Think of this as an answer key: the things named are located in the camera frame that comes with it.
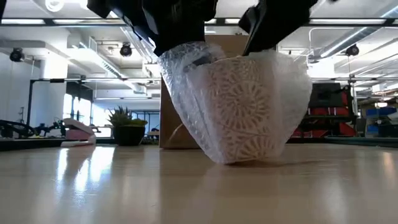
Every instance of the bubble wrap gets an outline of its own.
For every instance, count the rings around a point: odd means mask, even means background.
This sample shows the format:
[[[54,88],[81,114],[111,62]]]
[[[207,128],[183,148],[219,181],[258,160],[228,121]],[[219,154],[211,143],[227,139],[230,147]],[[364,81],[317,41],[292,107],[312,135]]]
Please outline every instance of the bubble wrap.
[[[217,163],[280,155],[307,111],[310,77],[275,51],[225,58],[219,46],[192,42],[159,63],[183,124]]]

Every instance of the green succulent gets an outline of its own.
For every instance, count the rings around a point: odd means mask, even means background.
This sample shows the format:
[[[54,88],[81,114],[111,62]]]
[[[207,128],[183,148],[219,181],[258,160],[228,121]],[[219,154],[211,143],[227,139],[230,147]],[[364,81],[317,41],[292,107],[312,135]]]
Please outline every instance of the green succulent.
[[[144,127],[148,122],[141,120],[141,119],[132,119],[132,114],[131,111],[126,109],[124,110],[122,106],[118,106],[118,109],[114,109],[114,113],[112,113],[111,110],[111,115],[109,116],[108,121],[114,126],[114,127],[120,127],[120,126],[137,126],[137,127]]]

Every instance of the desk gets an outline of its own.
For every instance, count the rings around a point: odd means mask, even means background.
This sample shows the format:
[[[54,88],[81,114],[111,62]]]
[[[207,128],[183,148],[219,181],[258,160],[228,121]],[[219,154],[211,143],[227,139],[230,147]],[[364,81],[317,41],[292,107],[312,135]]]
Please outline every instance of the desk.
[[[289,144],[221,166],[200,150],[0,152],[2,223],[397,223],[398,151]]]

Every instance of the cardboard box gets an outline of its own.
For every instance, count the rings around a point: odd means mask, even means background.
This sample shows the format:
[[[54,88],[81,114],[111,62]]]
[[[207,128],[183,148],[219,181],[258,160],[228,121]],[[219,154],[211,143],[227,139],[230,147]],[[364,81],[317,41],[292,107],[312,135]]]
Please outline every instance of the cardboard box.
[[[227,57],[243,53],[248,37],[245,35],[208,35],[206,41],[218,44]],[[160,100],[160,147],[164,149],[199,149],[198,144],[182,124],[174,109],[167,87],[162,80]]]

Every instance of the potted plant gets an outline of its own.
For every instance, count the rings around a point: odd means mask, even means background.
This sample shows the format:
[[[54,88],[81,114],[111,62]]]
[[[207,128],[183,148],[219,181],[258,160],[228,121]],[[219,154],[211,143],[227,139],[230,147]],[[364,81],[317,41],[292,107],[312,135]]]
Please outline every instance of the potted plant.
[[[145,135],[145,125],[147,121],[141,119],[132,119],[132,114],[126,108],[119,106],[110,110],[109,122],[113,125],[113,138],[116,144],[120,146],[138,146]]]

